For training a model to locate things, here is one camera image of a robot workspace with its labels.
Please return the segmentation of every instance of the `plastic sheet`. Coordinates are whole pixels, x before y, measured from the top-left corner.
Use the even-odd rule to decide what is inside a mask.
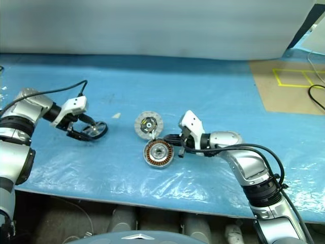
[[[106,121],[95,142],[69,138],[41,120],[32,137],[37,151],[27,182],[16,189],[94,201],[205,214],[252,217],[247,199],[219,158],[186,154],[163,170],[150,168],[134,120],[144,110],[164,120],[161,136],[179,133],[191,109],[205,130],[239,132],[282,159],[293,202],[307,221],[325,222],[325,117],[265,111],[247,62],[143,56],[0,56],[2,103],[22,87],[60,88],[88,79],[88,115]],[[61,105],[78,89],[49,95]],[[279,172],[273,160],[271,165]]]

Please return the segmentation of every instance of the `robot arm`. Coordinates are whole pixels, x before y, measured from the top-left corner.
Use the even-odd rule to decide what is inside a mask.
[[[168,135],[165,140],[173,145],[183,145],[179,156],[184,157],[185,149],[194,151],[199,156],[215,156],[225,159],[233,171],[238,183],[249,201],[255,216],[254,226],[262,243],[306,243],[305,234],[291,210],[288,201],[277,187],[275,177],[271,176],[261,156],[248,150],[214,149],[236,146],[243,143],[241,136],[235,132],[205,133],[202,122],[192,112],[187,111],[179,122],[182,133],[177,142],[176,135]]]
[[[17,98],[37,93],[26,88]],[[14,186],[24,183],[30,174],[36,155],[30,147],[31,137],[40,118],[51,122],[51,125],[67,131],[67,135],[78,140],[89,141],[103,136],[107,125],[96,123],[84,114],[87,99],[79,96],[67,100],[59,107],[45,95],[25,98],[1,112],[0,118],[0,227],[1,235],[9,239],[14,235],[13,215],[15,209]],[[81,120],[89,126],[82,132],[73,130],[73,123]]]

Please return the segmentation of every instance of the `black wire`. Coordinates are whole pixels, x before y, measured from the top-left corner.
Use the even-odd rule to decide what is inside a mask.
[[[83,87],[80,91],[80,93],[83,92],[83,89],[86,87],[86,84],[88,83],[87,80],[83,80],[83,81],[80,81],[74,85],[71,85],[71,86],[68,86],[68,87],[65,87],[65,88],[61,88],[61,89],[56,89],[56,90],[47,90],[47,91],[40,91],[38,93],[33,93],[33,94],[29,94],[27,96],[24,96],[24,97],[21,97],[21,98],[18,98],[14,101],[12,101],[11,103],[9,103],[6,107],[3,108],[3,110],[0,111],[0,116],[2,116],[11,106],[13,106],[15,103],[18,103],[20,102],[21,100],[24,100],[26,98],[30,98],[30,97],[34,97],[34,96],[38,96],[38,95],[43,95],[43,94],[49,94],[49,93],[58,93],[58,92],[62,92],[62,91],[65,91],[65,90],[69,90],[69,89],[72,89],[72,88],[75,88],[77,86],[80,86],[81,84],[83,84]]]
[[[269,173],[270,173],[271,177],[274,177],[271,166],[268,163],[266,157],[260,151],[258,151],[256,149],[253,149],[251,147],[248,147],[248,146],[258,147],[258,148],[261,148],[261,149],[267,151],[268,153],[270,153],[275,158],[277,163],[279,164],[279,167],[280,167],[280,170],[281,170],[281,176],[282,176],[282,177],[280,177],[281,184],[280,184],[280,181],[278,182],[278,181],[275,180],[275,182],[277,184],[277,187],[280,189],[281,193],[286,198],[286,200],[288,201],[290,207],[292,208],[295,215],[297,216],[297,218],[298,218],[298,220],[299,220],[299,222],[301,224],[301,228],[304,231],[304,233],[305,233],[305,235],[306,235],[306,237],[307,237],[307,239],[309,241],[309,244],[314,244],[314,241],[313,241],[313,239],[312,239],[312,237],[311,237],[311,235],[309,233],[309,230],[308,230],[304,220],[302,219],[302,217],[299,214],[298,210],[294,206],[293,202],[290,200],[288,195],[285,193],[285,191],[281,187],[282,182],[284,180],[284,168],[283,168],[283,165],[282,165],[280,159],[278,158],[278,156],[273,151],[271,151],[267,147],[264,147],[264,146],[261,146],[261,145],[246,144],[246,143],[245,144],[236,144],[236,145],[226,146],[226,147],[223,147],[223,148],[213,148],[213,149],[192,149],[191,147],[186,146],[184,140],[182,140],[182,139],[181,139],[181,144],[187,151],[190,151],[192,153],[217,153],[219,151],[228,151],[228,150],[248,150],[248,151],[252,151],[254,153],[257,153],[264,160],[264,162],[265,162],[265,164],[266,164],[266,166],[267,166],[267,168],[269,170]]]
[[[83,84],[83,86],[82,86],[82,88],[81,88],[81,90],[80,90],[80,92],[78,94],[79,97],[83,96],[83,91],[85,90],[85,88],[87,86],[87,83],[88,83],[87,80],[84,80],[84,81],[85,81],[85,83]]]
[[[325,107],[323,105],[320,104],[319,101],[317,101],[311,94],[311,89],[313,87],[322,87],[325,89],[325,86],[323,85],[312,85],[311,87],[308,88],[308,96],[310,97],[311,100],[313,100],[319,107],[321,107],[323,110],[325,110]]]
[[[263,159],[263,161],[265,162],[265,164],[266,164],[266,166],[267,166],[267,168],[268,168],[268,170],[270,172],[270,175],[272,177],[274,176],[274,174],[272,172],[272,169],[271,169],[271,166],[270,166],[268,160],[266,159],[266,157],[260,151],[254,149],[254,148],[251,148],[251,147],[235,147],[235,146],[232,147],[232,146],[226,146],[226,147],[223,147],[223,148],[214,148],[214,149],[193,149],[191,147],[186,146],[184,140],[181,139],[180,141],[181,141],[182,147],[185,148],[187,151],[190,151],[192,153],[217,153],[217,152],[221,152],[221,151],[233,151],[233,150],[247,150],[247,151],[252,151],[252,152],[258,154]]]
[[[263,150],[267,151],[269,154],[271,154],[274,157],[274,159],[276,160],[276,162],[278,163],[278,165],[279,165],[279,168],[280,168],[280,180],[279,180],[279,184],[282,185],[282,183],[284,181],[284,176],[285,176],[284,167],[283,167],[283,164],[282,164],[281,160],[279,159],[279,157],[272,150],[270,150],[269,148],[267,148],[265,146],[258,145],[258,144],[243,143],[243,144],[236,144],[234,146],[252,146],[252,147],[257,147],[257,148],[263,149]]]

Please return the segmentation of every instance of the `white wall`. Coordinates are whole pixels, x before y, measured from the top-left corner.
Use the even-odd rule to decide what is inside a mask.
[[[314,3],[315,0],[0,0],[0,49],[277,58]]]

